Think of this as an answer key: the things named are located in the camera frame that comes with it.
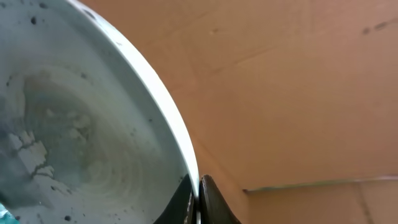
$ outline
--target black plastic object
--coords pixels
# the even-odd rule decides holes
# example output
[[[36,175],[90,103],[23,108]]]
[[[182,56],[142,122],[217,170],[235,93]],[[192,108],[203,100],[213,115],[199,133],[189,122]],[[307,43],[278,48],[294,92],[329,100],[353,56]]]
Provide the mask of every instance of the black plastic object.
[[[199,197],[202,224],[241,224],[211,176],[202,177]]]
[[[199,199],[198,205],[193,198],[189,176],[186,175],[154,224],[196,224],[197,209],[200,209],[202,224],[241,224],[209,175],[203,176],[200,181]]]

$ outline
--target dark speck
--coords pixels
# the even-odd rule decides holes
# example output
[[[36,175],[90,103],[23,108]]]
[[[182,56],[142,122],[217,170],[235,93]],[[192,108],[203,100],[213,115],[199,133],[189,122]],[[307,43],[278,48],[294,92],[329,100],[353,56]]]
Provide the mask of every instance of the dark speck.
[[[387,22],[382,22],[382,23],[379,23],[378,25],[374,26],[374,29],[375,30],[381,30],[383,28],[386,28],[387,25],[388,25]]]
[[[42,2],[39,3],[39,7],[41,7],[42,9],[48,8],[48,6]]]
[[[370,31],[371,31],[371,30],[370,30],[368,27],[366,27],[365,29],[363,29],[362,33],[363,33],[363,35],[366,35],[366,34],[368,34]]]
[[[214,34],[218,33],[218,31],[219,31],[219,28],[214,28],[213,30],[210,31],[210,34],[214,35]]]
[[[30,22],[31,22],[33,25],[36,25],[36,17],[35,17],[35,16],[32,17],[32,18],[30,19]]]
[[[40,224],[44,224],[44,222],[43,222],[42,217],[40,216],[40,214],[37,214],[37,218],[39,219]]]
[[[88,16],[90,16],[92,19],[95,19],[95,17],[92,15],[91,12],[89,12],[89,11],[87,11],[87,10],[84,10],[84,12],[85,12]]]

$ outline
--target brown cardboard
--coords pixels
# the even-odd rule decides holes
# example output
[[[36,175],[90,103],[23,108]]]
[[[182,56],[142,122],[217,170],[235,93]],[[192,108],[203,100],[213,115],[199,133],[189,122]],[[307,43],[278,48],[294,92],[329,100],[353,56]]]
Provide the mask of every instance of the brown cardboard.
[[[308,13],[305,4],[298,10],[295,18],[303,26],[284,25],[273,14],[278,7],[259,1],[225,6],[226,12],[245,10],[246,4],[270,10],[285,29],[252,21],[260,16],[255,7],[244,15],[220,8],[213,22],[231,24],[221,26],[218,37],[205,37],[203,26],[211,31],[211,22],[201,21],[207,16],[180,34],[199,84],[172,95],[210,153],[246,189],[396,173],[398,52],[388,47],[398,37],[396,3],[314,1],[311,19],[301,15]],[[235,31],[243,24],[246,32]],[[280,35],[264,35],[257,44],[251,35],[261,36],[264,27]],[[228,47],[219,48],[221,42]]]
[[[350,184],[258,192],[249,201],[250,224],[368,224]]]
[[[374,224],[398,223],[398,181],[363,183],[361,189]]]

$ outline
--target cardboard surface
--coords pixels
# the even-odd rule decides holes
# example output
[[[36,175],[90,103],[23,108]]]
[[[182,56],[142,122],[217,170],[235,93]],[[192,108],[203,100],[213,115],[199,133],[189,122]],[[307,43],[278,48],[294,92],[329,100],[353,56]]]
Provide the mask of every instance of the cardboard surface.
[[[398,223],[398,181],[366,183],[361,189],[374,224]]]
[[[398,172],[398,2],[86,0],[243,189]]]
[[[259,192],[249,201],[250,224],[369,224],[351,184]]]

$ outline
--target white bowl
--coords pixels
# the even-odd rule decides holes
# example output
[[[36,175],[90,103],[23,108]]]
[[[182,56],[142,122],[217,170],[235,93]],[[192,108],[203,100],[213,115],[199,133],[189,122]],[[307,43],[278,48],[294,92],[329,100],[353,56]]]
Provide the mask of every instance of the white bowl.
[[[153,223],[186,174],[198,197],[166,88],[77,1],[2,0],[0,116],[0,190],[21,223]]]

